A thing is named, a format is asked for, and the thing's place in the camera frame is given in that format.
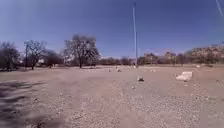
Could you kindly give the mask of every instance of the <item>blue sky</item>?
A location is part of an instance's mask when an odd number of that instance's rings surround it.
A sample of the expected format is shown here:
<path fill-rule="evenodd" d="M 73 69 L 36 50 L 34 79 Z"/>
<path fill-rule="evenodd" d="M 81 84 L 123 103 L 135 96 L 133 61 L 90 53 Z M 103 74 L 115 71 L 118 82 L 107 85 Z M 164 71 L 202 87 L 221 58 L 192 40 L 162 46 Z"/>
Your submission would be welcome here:
<path fill-rule="evenodd" d="M 224 41 L 224 17 L 215 0 L 135 0 L 139 54 Z M 224 0 L 219 0 L 224 10 Z M 102 56 L 134 54 L 134 0 L 0 0 L 0 41 L 22 51 L 26 40 L 60 51 L 74 34 L 94 36 Z"/>

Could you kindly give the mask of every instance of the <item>gravel ground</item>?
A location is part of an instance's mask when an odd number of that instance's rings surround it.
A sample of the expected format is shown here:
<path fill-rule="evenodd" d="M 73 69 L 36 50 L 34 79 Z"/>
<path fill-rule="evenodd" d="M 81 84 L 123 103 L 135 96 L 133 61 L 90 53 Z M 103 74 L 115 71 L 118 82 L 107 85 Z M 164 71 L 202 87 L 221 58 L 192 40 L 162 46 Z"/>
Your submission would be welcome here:
<path fill-rule="evenodd" d="M 0 73 L 0 127 L 224 127 L 224 69 L 119 69 Z M 182 71 L 193 71 L 193 78 L 177 81 Z"/>

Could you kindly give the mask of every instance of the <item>tree trunk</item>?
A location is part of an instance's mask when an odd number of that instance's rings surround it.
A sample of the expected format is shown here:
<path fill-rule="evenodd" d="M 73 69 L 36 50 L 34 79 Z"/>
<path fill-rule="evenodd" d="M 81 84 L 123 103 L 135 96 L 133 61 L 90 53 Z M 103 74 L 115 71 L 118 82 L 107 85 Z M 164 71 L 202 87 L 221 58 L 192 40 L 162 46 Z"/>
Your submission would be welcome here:
<path fill-rule="evenodd" d="M 79 68 L 82 68 L 82 63 L 81 62 L 79 63 Z"/>
<path fill-rule="evenodd" d="M 10 70 L 10 62 L 7 61 L 7 70 L 9 71 Z"/>
<path fill-rule="evenodd" d="M 33 64 L 32 64 L 32 70 L 34 70 L 34 67 L 35 67 L 35 64 L 33 63 Z"/>

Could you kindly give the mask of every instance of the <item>white block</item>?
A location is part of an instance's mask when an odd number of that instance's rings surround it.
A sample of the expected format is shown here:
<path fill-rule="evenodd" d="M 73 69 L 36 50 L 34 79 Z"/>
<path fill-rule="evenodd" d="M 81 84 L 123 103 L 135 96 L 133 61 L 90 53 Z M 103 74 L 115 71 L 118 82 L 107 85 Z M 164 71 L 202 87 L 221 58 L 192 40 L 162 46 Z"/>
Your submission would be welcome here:
<path fill-rule="evenodd" d="M 192 78 L 192 72 L 182 72 L 181 75 L 177 76 L 177 80 L 189 81 Z"/>

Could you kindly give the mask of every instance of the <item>bare tree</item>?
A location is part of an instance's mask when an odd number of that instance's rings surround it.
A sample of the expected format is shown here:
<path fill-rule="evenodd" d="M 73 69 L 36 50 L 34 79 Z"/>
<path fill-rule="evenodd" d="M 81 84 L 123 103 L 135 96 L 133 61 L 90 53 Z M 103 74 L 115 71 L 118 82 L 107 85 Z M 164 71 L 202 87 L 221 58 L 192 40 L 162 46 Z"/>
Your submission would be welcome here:
<path fill-rule="evenodd" d="M 63 59 L 60 54 L 56 53 L 53 50 L 46 50 L 44 53 L 44 63 L 50 68 L 55 64 L 62 64 Z"/>
<path fill-rule="evenodd" d="M 26 53 L 27 53 L 27 56 L 29 56 L 29 59 L 30 59 L 29 61 L 31 62 L 32 70 L 34 70 L 34 67 L 36 66 L 40 57 L 43 56 L 45 51 L 45 44 L 46 42 L 33 41 L 33 40 L 25 42 Z"/>
<path fill-rule="evenodd" d="M 177 57 L 177 63 L 180 63 L 182 66 L 184 65 L 185 62 L 185 55 L 183 54 L 178 54 Z"/>
<path fill-rule="evenodd" d="M 77 58 L 80 68 L 88 60 L 95 62 L 100 57 L 93 37 L 75 35 L 72 40 L 65 41 L 65 51 L 70 58 Z"/>
<path fill-rule="evenodd" d="M 19 52 L 11 42 L 0 43 L 0 66 L 10 70 L 12 67 L 17 68 Z"/>
<path fill-rule="evenodd" d="M 146 57 L 145 57 L 145 56 L 140 56 L 140 57 L 138 58 L 138 64 L 139 64 L 139 65 L 144 65 L 144 64 L 146 64 Z"/>
<path fill-rule="evenodd" d="M 99 64 L 101 64 L 101 65 L 120 65 L 121 62 L 117 58 L 109 57 L 109 58 L 100 59 Z"/>
<path fill-rule="evenodd" d="M 145 63 L 147 64 L 157 64 L 157 59 L 158 57 L 153 54 L 153 53 L 150 53 L 150 54 L 144 54 L 144 57 L 145 57 Z"/>
<path fill-rule="evenodd" d="M 122 57 L 120 61 L 122 65 L 131 65 L 131 60 L 128 57 Z"/>
<path fill-rule="evenodd" d="M 165 57 L 169 60 L 169 63 L 172 63 L 175 66 L 176 63 L 176 54 L 173 52 L 166 52 Z"/>

